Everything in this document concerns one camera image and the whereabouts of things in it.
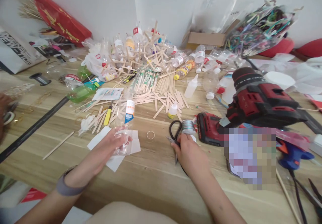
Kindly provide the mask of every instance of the yellow utility knife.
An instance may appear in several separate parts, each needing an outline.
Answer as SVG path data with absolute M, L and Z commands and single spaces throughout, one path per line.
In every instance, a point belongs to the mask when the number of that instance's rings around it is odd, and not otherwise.
M 112 112 L 112 103 L 113 102 L 111 102 L 111 105 L 107 109 L 107 113 L 106 113 L 105 120 L 104 120 L 104 126 L 107 126 L 108 123 L 110 122 L 111 112 Z

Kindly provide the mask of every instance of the cordless drill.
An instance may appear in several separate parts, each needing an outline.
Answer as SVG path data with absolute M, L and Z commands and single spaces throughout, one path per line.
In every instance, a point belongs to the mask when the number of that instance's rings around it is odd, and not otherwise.
M 223 146 L 227 128 L 242 123 L 258 127 L 283 128 L 307 121 L 294 101 L 278 85 L 267 82 L 252 68 L 244 67 L 232 74 L 236 94 L 228 105 L 227 114 L 219 118 L 210 113 L 198 114 L 199 139 L 203 143 Z

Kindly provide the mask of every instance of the grey wristband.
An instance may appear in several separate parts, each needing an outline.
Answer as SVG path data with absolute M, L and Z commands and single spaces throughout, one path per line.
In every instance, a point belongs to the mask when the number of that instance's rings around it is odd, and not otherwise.
M 71 167 L 70 169 L 68 169 L 58 180 L 57 185 L 56 185 L 56 190 L 58 191 L 59 194 L 63 195 L 63 196 L 74 196 L 74 195 L 78 195 L 80 193 L 83 192 L 83 190 L 87 187 L 80 187 L 80 188 L 74 188 L 74 187 L 69 187 L 65 184 L 65 176 L 72 171 L 74 167 Z

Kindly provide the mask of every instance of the red bag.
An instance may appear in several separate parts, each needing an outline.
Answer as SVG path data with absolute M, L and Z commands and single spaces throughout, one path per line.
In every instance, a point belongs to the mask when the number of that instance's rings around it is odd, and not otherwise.
M 70 40 L 78 47 L 83 47 L 82 41 L 92 36 L 75 18 L 65 12 L 52 0 L 34 0 L 37 9 L 48 26 L 54 28 L 60 35 Z

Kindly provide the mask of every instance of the wire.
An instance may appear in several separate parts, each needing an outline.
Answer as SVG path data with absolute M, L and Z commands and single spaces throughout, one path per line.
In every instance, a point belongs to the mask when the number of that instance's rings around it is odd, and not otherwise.
M 298 201 L 298 205 L 299 205 L 299 209 L 300 209 L 301 216 L 302 216 L 302 219 L 303 219 L 303 223 L 308 224 L 308 222 L 306 220 L 305 213 L 304 213 L 304 209 L 303 209 L 303 206 L 302 206 L 302 202 L 301 202 L 301 199 L 300 199 L 299 189 L 298 189 L 298 185 L 296 183 L 296 177 L 295 177 L 294 171 L 293 170 L 288 170 L 288 171 L 289 171 L 289 174 L 291 175 L 291 177 L 293 178 L 293 181 L 294 181 L 296 199 Z

